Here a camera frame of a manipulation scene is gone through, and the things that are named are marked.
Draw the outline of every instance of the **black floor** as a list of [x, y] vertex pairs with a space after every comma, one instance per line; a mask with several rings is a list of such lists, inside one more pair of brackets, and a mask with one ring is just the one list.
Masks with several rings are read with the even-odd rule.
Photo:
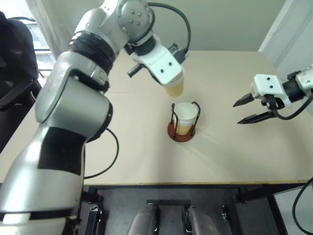
[[[100, 223], [99, 235], [126, 235], [132, 220], [147, 200], [190, 200], [203, 208], [213, 219], [221, 235], [232, 235], [230, 225], [222, 218], [222, 204], [231, 201], [234, 189], [205, 188], [115, 188], [100, 190], [104, 196], [105, 219]], [[90, 205], [83, 203], [81, 229], [85, 234]], [[180, 206], [160, 206], [160, 235], [182, 235]], [[236, 204], [238, 219], [244, 235], [278, 235], [276, 225], [266, 199]]]

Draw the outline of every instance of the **window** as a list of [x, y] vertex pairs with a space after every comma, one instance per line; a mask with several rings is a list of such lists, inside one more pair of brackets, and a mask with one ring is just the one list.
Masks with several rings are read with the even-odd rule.
[[[34, 18], [25, 0], [0, 0], [0, 11], [2, 11], [7, 18], [21, 16]], [[38, 69], [40, 71], [38, 81], [43, 85], [53, 68], [55, 58], [36, 22], [26, 20], [22, 20], [22, 22], [27, 25], [33, 37]]]

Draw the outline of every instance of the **robotic arm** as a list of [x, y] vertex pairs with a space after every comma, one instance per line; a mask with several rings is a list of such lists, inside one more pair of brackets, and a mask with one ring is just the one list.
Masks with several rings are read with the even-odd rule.
[[183, 68], [153, 34], [145, 0], [107, 0], [79, 22], [35, 106], [40, 124], [12, 164], [0, 191], [0, 234], [72, 234], [79, 224], [84, 149], [113, 114], [104, 96], [120, 50], [154, 79], [182, 92]]
[[[239, 99], [234, 107], [260, 99], [268, 111], [260, 115], [253, 114], [239, 124], [257, 123], [269, 118], [289, 120], [300, 114], [313, 100], [313, 65], [304, 71], [296, 71], [288, 75], [288, 81], [281, 84], [276, 75], [257, 74], [250, 85], [251, 93]], [[292, 115], [281, 116], [279, 109], [292, 107], [292, 103], [308, 97], [307, 101]]]

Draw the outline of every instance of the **table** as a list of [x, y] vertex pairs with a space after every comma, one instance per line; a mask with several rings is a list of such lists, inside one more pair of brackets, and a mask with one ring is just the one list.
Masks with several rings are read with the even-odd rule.
[[[184, 94], [178, 98], [170, 98], [147, 71], [129, 78], [126, 71], [133, 65], [127, 54], [120, 54], [107, 92], [114, 110], [109, 128], [119, 139], [119, 157], [108, 172], [85, 184], [277, 184], [303, 182], [313, 174], [313, 119], [308, 112], [289, 121], [237, 124], [266, 111], [259, 101], [232, 107], [249, 92], [255, 74], [277, 73], [261, 53], [190, 51], [183, 63]], [[178, 143], [167, 135], [167, 125], [171, 104], [183, 101], [198, 102], [201, 115], [194, 138]], [[32, 109], [0, 154], [0, 182], [37, 126]], [[115, 150], [108, 132], [87, 144], [85, 174], [106, 168]]]

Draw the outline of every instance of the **red base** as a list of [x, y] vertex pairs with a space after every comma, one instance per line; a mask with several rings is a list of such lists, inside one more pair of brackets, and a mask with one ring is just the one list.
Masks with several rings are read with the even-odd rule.
[[175, 133], [175, 125], [174, 122], [173, 123], [169, 123], [167, 126], [167, 133], [168, 135], [175, 141], [177, 142], [187, 142], [189, 140], [191, 140], [193, 138], [193, 136], [195, 135], [195, 131], [192, 132], [192, 130], [194, 130], [194, 125], [191, 126], [189, 132], [186, 135], [179, 135], [176, 133], [176, 136], [174, 138], [174, 133]]

